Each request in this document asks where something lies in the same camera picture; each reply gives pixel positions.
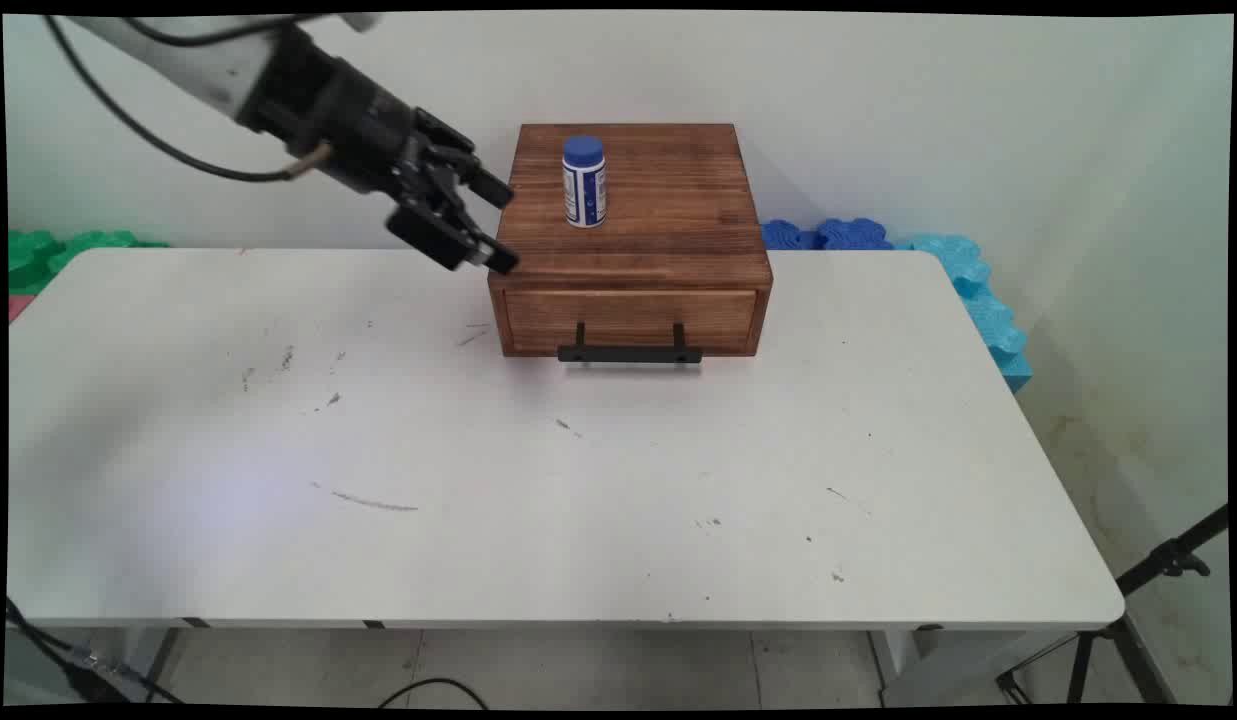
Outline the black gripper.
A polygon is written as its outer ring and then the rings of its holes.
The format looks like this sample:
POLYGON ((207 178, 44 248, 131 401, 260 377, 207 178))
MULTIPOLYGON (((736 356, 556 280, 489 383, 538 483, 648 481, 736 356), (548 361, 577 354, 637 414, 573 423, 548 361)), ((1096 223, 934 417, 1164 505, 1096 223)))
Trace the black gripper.
POLYGON ((294 158, 327 144, 332 152, 320 172, 357 193, 400 197, 386 229, 443 268, 470 264, 502 275, 517 268, 520 255, 484 233, 458 195, 468 187, 499 210, 516 195, 477 160, 470 139, 327 54, 304 28, 280 28, 270 40, 272 53, 240 110, 244 127, 278 139, 294 158), (452 176, 404 193, 426 165, 452 176))

